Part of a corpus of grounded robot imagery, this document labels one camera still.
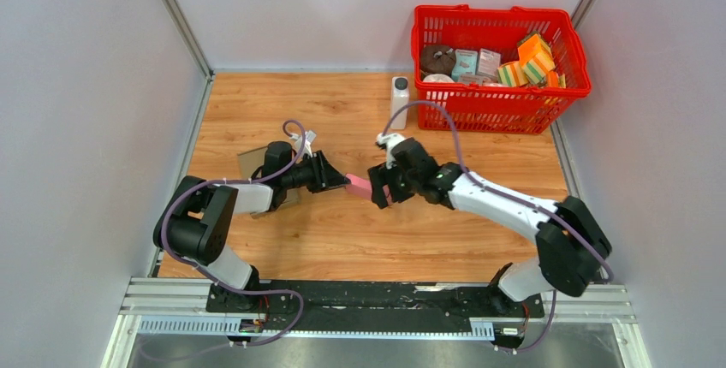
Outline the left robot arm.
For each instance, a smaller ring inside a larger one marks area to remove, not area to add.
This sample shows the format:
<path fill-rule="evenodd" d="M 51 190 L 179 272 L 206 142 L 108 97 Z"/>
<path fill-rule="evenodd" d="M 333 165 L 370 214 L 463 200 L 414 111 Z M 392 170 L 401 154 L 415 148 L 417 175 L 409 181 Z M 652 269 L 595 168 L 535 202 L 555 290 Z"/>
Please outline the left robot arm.
<path fill-rule="evenodd" d="M 259 272 L 227 244 L 234 215 L 273 212 L 291 189 L 321 193 L 349 183 L 323 152 L 304 152 L 298 157 L 290 143 L 274 141 L 249 182 L 214 184 L 185 176 L 160 216 L 152 240 L 229 290 L 229 301 L 239 311 L 251 312 L 262 298 Z"/>

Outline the pink paper box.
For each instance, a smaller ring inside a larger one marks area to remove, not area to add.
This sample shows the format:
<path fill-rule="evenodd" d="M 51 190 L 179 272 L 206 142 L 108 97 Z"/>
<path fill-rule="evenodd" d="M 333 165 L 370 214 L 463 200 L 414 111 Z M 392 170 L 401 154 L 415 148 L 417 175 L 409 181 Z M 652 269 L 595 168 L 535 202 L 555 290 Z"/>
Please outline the pink paper box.
<path fill-rule="evenodd" d="M 347 193 L 366 200 L 372 198 L 372 184 L 368 179 L 353 174 L 346 174 L 345 177 L 348 180 L 344 186 Z"/>

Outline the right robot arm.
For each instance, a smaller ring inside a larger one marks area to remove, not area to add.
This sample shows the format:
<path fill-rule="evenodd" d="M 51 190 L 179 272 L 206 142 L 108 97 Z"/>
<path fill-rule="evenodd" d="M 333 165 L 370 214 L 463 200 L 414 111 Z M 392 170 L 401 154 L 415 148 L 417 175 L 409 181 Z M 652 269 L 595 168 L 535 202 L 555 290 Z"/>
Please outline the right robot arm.
<path fill-rule="evenodd" d="M 458 163 L 439 164 L 414 138 L 379 134 L 386 160 L 368 170 L 372 202 L 384 209 L 413 196 L 452 211 L 473 213 L 512 229 L 535 244 L 535 257 L 506 264 L 485 289 L 497 314 L 554 290 L 580 297 L 597 279 L 612 246 L 586 204 L 573 196 L 540 199 L 488 181 Z"/>

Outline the brown cardboard box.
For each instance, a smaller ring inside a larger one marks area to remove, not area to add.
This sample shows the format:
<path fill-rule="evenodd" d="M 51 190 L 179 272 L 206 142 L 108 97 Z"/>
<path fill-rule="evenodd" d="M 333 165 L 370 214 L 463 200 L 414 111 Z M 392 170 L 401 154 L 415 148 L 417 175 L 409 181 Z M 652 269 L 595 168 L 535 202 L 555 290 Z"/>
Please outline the brown cardboard box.
<path fill-rule="evenodd" d="M 249 151 L 241 152 L 237 155 L 237 163 L 241 177 L 257 178 L 261 174 L 257 173 L 259 167 L 264 163 L 266 147 L 259 147 Z M 301 203 L 301 196 L 298 189 L 288 190 L 286 199 L 277 207 L 277 210 L 288 210 Z"/>

